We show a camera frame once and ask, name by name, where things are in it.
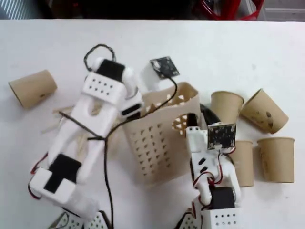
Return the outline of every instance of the red wire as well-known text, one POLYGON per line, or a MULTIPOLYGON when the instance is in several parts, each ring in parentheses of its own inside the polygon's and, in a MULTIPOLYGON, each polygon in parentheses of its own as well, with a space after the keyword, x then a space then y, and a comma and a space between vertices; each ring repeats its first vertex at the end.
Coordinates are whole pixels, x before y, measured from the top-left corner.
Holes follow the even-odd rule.
POLYGON ((30 173, 32 175, 34 175, 36 173, 36 170, 38 169, 38 165, 40 162, 42 162, 44 159, 46 159, 46 157, 48 156, 48 152, 42 157, 42 159, 40 159, 35 165, 34 167, 32 168, 32 170, 30 171, 30 173))
POLYGON ((194 182, 193 182, 193 187, 196 185, 197 181, 199 180, 199 178, 200 178, 203 174, 210 174, 210 175, 212 176, 212 178, 211 178, 212 180, 209 181, 209 184, 211 184, 211 182, 214 183, 215 177, 214 177, 213 173, 211 173, 211 172, 209 172, 209 171, 204 171, 203 173, 201 173, 201 174, 199 175, 199 177, 196 178, 196 180, 194 180, 194 182))
MULTIPOLYGON (((47 156, 48 156, 48 152, 42 157, 42 159, 40 159, 40 160, 34 165, 34 167, 32 168, 32 170, 30 171, 30 174, 34 175, 34 174, 36 173, 36 170, 38 169, 39 163, 42 162, 44 159, 46 159, 47 156)), ((35 195, 35 194, 32 192, 32 190, 31 190, 31 188, 30 188, 30 181, 29 181, 29 183, 28 183, 28 191, 29 191, 30 195, 31 195, 34 199, 40 200, 41 197, 38 197, 37 195, 35 195)))
POLYGON ((223 175, 223 168, 222 168, 222 166, 220 164, 220 159, 219 158, 220 158, 220 154, 218 155, 218 163, 219 163, 219 170, 220 170, 220 180, 215 182, 216 185, 219 185, 222 182, 223 177, 224 177, 224 175, 223 175))

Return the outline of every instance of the white table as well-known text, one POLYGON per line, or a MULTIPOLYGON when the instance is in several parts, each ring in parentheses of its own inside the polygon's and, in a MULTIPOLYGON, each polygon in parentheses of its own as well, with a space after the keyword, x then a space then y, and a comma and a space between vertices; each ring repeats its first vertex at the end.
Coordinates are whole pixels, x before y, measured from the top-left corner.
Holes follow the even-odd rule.
MULTIPOLYGON (((86 76, 84 54, 103 42, 117 59, 141 72, 153 58, 171 56, 183 77, 208 104, 216 90, 248 99, 257 89, 267 93, 288 114, 276 136, 295 138, 295 183, 263 181, 255 161, 254 187, 242 188, 245 228, 304 227, 305 154, 305 23, 213 21, 0 21, 0 228, 46 228, 61 212, 27 192, 29 170, 50 146, 55 132, 40 131, 54 122, 54 108, 74 104, 86 76), (23 110, 8 81, 48 69, 56 93, 34 109, 23 110)), ((103 55, 100 49, 89 59, 103 55)), ((244 122, 243 139, 265 137, 244 122)), ((123 140, 118 159, 109 162, 109 179, 117 229, 173 228, 197 195, 187 174, 145 190, 134 181, 135 163, 123 140)), ((88 185, 109 212, 102 157, 88 185)))

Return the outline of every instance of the beige basket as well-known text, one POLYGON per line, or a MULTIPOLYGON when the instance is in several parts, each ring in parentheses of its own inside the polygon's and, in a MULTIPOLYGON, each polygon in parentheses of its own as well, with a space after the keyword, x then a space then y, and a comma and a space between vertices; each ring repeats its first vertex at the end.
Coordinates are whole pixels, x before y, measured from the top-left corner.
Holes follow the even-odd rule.
MULTIPOLYGON (((174 87, 145 94, 142 115, 154 110, 173 93, 174 87)), ((190 157, 185 142, 188 113, 200 117, 199 95, 188 83, 179 83, 176 96, 167 105, 124 126, 145 185, 166 182, 189 171, 190 157)))

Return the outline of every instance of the red object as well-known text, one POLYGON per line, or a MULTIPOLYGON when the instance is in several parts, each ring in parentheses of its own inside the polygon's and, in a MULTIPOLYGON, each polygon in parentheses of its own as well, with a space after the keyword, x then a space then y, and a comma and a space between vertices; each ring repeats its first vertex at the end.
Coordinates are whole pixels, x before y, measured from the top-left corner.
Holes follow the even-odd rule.
MULTIPOLYGON (((262 9, 264 0, 251 0, 256 6, 256 11, 246 17, 240 18, 243 21, 255 21, 262 9)), ((221 14, 217 15, 214 11, 207 5, 204 0, 199 0, 198 4, 195 5, 196 9, 199 9, 201 13, 211 20, 235 20, 238 7, 241 0, 222 0, 221 14)))
POLYGON ((48 152, 42 157, 42 159, 40 159, 32 168, 32 170, 30 171, 30 173, 33 175, 36 173, 36 170, 38 169, 38 165, 41 161, 43 161, 44 159, 46 159, 46 157, 48 156, 48 152))

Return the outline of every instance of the tipped-over paper cup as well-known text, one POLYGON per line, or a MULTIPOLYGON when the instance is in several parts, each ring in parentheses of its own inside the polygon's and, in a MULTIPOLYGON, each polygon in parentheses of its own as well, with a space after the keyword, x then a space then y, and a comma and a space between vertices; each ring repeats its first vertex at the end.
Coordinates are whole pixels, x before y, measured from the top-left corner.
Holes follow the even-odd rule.
POLYGON ((272 137, 257 141, 267 181, 294 182, 294 141, 289 137, 272 137))
POLYGON ((253 148, 250 141, 236 141, 235 151, 230 155, 234 161, 240 187, 254 185, 253 148))
POLYGON ((223 123, 236 123, 244 99, 235 93, 217 91, 211 95, 211 110, 223 123))
POLYGON ((288 121, 288 116, 263 91, 258 90, 244 105, 241 115, 257 127, 271 134, 279 131, 288 121))
POLYGON ((45 100, 57 89, 48 70, 11 81, 9 85, 24 108, 30 108, 45 100))

